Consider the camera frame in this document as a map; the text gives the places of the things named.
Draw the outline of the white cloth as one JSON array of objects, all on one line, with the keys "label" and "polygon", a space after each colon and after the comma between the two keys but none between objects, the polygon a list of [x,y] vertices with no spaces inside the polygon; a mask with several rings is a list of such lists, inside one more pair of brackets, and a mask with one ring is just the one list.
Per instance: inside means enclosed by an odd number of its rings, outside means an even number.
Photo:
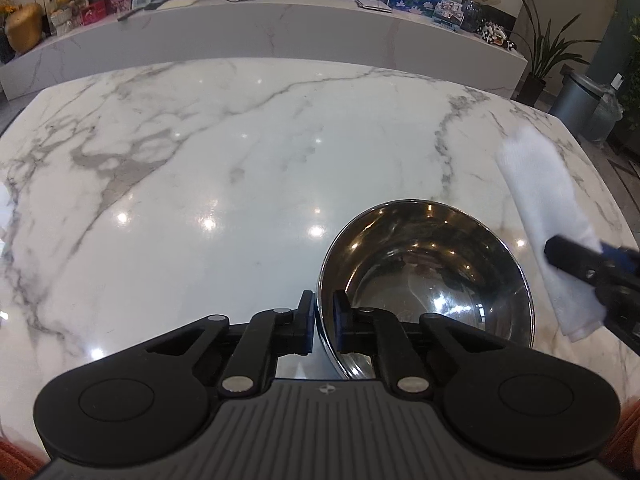
[{"label": "white cloth", "polygon": [[561,332],[582,340],[602,326],[605,308],[588,284],[555,269],[544,245],[555,235],[600,254],[601,242],[579,207],[570,177],[555,145],[532,126],[521,126],[504,140],[498,167],[520,214],[529,246]]}]

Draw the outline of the stainless steel bowl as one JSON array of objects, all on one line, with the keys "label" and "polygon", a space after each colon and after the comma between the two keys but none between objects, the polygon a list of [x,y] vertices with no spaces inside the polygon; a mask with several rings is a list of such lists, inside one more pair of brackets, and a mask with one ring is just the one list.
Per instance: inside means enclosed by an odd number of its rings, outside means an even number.
[{"label": "stainless steel bowl", "polygon": [[389,310],[401,322],[436,313],[533,347],[534,300],[509,247],[482,222],[446,204],[393,200],[363,211],[337,234],[317,287],[318,332],[347,379],[368,379],[371,361],[337,349],[334,292],[355,308]]}]

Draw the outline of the grey metal trash can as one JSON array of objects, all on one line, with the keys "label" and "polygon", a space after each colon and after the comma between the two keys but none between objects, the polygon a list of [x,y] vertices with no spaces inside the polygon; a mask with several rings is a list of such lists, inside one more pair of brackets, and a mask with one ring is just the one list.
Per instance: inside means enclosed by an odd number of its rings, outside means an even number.
[{"label": "grey metal trash can", "polygon": [[565,75],[563,87],[549,114],[558,118],[567,130],[578,136],[598,107],[608,87],[574,70]]}]

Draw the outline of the green potted plant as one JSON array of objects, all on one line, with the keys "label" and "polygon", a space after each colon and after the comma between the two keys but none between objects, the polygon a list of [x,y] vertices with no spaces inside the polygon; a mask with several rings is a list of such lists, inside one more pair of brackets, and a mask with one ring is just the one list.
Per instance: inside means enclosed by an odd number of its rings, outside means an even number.
[{"label": "green potted plant", "polygon": [[514,36],[520,38],[529,55],[529,72],[516,100],[527,106],[534,106],[546,88],[546,78],[554,66],[565,62],[589,65],[584,56],[577,52],[570,52],[576,44],[600,44],[599,39],[566,39],[567,32],[581,17],[577,13],[570,18],[557,32],[552,35],[552,19],[549,18],[546,28],[542,28],[542,21],[535,0],[521,0],[528,24],[532,28],[532,39],[528,40],[515,30]]}]

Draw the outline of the marble low counter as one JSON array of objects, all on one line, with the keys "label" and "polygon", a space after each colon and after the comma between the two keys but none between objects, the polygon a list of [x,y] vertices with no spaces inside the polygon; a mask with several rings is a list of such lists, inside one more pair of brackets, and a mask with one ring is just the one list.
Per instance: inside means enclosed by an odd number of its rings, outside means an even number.
[{"label": "marble low counter", "polygon": [[198,0],[114,16],[49,38],[2,66],[10,100],[85,76],[204,58],[300,58],[403,70],[510,98],[526,69],[515,51],[407,12],[352,0]]}]

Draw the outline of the red greeting card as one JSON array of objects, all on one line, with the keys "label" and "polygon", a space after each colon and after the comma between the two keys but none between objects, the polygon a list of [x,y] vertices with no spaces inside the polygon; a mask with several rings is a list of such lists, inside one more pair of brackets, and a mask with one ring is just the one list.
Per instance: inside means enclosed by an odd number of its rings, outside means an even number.
[{"label": "red greeting card", "polygon": [[88,4],[80,10],[81,23],[84,26],[96,24],[107,17],[107,7],[104,0]]}]

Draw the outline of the golden round vase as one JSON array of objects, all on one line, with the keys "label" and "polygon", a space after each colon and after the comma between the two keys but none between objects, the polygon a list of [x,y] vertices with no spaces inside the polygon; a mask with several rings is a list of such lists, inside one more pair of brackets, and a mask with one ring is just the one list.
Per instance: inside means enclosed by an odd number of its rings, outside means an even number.
[{"label": "golden round vase", "polygon": [[20,6],[6,18],[4,33],[16,53],[24,54],[40,43],[42,16],[42,6],[33,2]]}]

